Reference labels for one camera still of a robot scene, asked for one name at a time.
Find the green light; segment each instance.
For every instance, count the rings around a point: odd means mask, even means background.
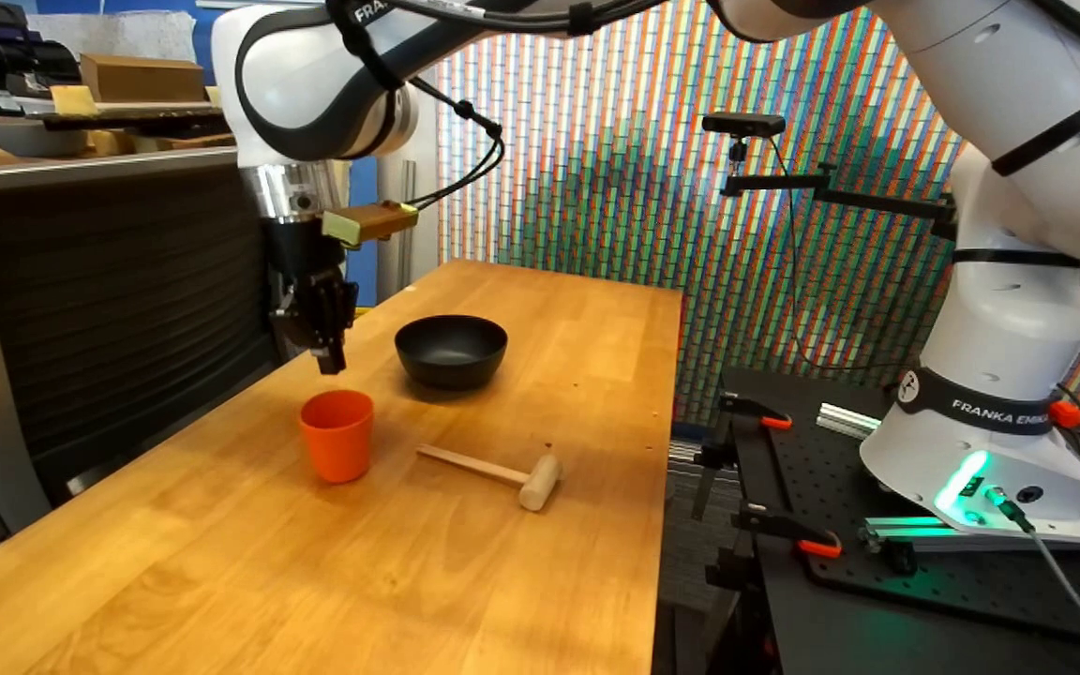
[[[960,468],[947,476],[947,484],[942,486],[936,496],[936,511],[946,511],[952,521],[968,521],[957,508],[960,493],[968,486],[968,481],[976,481],[983,468],[987,468],[988,454],[980,451],[980,454],[968,454],[960,460]]]

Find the mallet handle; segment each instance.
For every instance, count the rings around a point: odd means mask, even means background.
[[[505,468],[505,465],[490,465],[490,460],[478,460],[478,458],[466,458],[466,454],[450,454],[442,446],[420,446],[420,454],[435,458],[435,460],[461,465],[470,471],[482,471],[482,476],[505,481],[505,484],[530,484],[530,471],[517,471],[517,468]]]

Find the black bowl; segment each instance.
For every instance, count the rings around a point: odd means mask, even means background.
[[[397,360],[420,385],[477,390],[505,354],[505,330],[478,316],[426,316],[395,334]]]

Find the black mount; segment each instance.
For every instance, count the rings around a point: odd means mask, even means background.
[[[783,116],[755,116],[755,113],[706,113],[701,130],[731,136],[731,139],[747,139],[747,136],[773,139],[773,136],[788,130],[788,120]]]
[[[957,200],[952,195],[942,195],[935,201],[920,201],[920,200],[835,191],[833,173],[835,173],[835,164],[823,160],[823,164],[818,164],[818,173],[800,173],[800,175],[726,175],[721,195],[735,200],[743,191],[813,191],[818,201],[925,219],[935,235],[957,241]]]

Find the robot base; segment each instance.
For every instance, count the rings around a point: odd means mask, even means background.
[[[893,408],[880,424],[870,415],[823,406],[818,424],[865,435],[861,465],[895,496],[922,508],[936,521],[898,533],[922,533],[925,540],[983,535],[983,551],[1000,551],[1000,540],[1032,540],[1011,526],[1000,508],[1021,503],[1036,533],[1051,544],[1080,548],[1080,458],[1056,433],[1051,435],[992,435],[972,440],[965,424],[936,411]],[[930,440],[925,454],[903,454],[903,433]]]

